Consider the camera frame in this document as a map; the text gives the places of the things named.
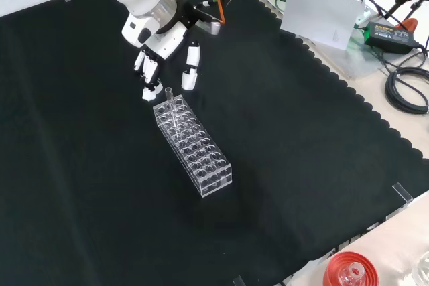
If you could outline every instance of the black tablecloth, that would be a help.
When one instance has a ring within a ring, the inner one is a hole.
[[[429,189],[419,151],[258,0],[232,0],[219,36],[186,40],[194,91],[186,49],[162,65],[233,166],[202,199],[141,100],[126,18],[54,0],[0,19],[0,284],[271,286],[401,206],[392,184]]]

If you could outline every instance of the red lid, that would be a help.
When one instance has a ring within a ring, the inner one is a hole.
[[[353,251],[338,253],[330,260],[324,272],[323,286],[341,286],[338,279],[339,273],[352,263],[361,263],[365,268],[365,286],[378,286],[378,274],[374,265],[367,257]]]

